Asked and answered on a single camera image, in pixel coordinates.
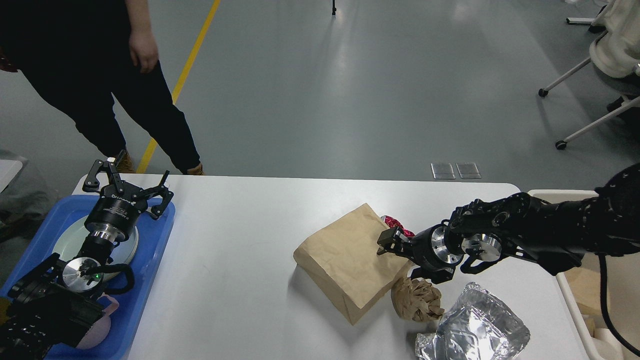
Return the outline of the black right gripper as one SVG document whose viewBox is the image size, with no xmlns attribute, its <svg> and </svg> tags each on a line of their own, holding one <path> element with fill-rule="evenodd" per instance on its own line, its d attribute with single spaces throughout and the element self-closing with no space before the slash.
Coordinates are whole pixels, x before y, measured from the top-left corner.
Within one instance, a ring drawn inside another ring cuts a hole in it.
<svg viewBox="0 0 640 360">
<path fill-rule="evenodd" d="M 438 285 L 451 281 L 455 267 L 460 265 L 464 256 L 448 247 L 448 226 L 435 225 L 423 230 L 416 236 L 408 236 L 400 227 L 387 228 L 377 239 L 377 256 L 392 254 L 411 260 L 414 268 L 411 280 L 426 280 Z"/>
</svg>

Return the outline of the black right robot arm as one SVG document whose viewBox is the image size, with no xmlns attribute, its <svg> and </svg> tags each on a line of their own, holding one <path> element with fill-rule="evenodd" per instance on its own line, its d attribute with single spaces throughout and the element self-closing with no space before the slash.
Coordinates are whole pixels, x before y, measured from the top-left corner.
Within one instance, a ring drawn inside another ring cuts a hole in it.
<svg viewBox="0 0 640 360">
<path fill-rule="evenodd" d="M 441 284 L 452 280 L 456 269 L 476 275 L 508 257 L 537 264 L 555 276 L 580 267 L 585 254 L 594 254 L 603 320 L 624 348 L 638 354 L 608 312 L 606 257 L 639 251 L 639 186 L 640 166 L 634 164 L 582 200 L 550 203 L 524 192 L 493 202 L 475 199 L 416 235 L 407 236 L 398 225 L 382 231 L 377 255 L 409 259 L 417 266 L 412 278 Z"/>
</svg>

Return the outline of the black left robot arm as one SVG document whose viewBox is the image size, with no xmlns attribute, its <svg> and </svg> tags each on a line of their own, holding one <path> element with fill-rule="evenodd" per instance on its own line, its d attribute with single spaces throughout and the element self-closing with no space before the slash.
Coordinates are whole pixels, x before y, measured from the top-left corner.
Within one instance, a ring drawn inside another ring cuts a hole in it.
<svg viewBox="0 0 640 360">
<path fill-rule="evenodd" d="M 83 223 L 87 235 L 77 255 L 63 260 L 52 253 L 7 292 L 3 360 L 42 360 L 57 344 L 80 348 L 108 317 L 98 300 L 135 289 L 131 265 L 116 263 L 112 253 L 130 239 L 142 214 L 159 219 L 174 194 L 165 184 L 169 171 L 148 188 L 121 179 L 117 166 L 123 159 L 121 152 L 96 160 L 86 176 L 82 189 L 94 193 L 96 203 Z"/>
</svg>

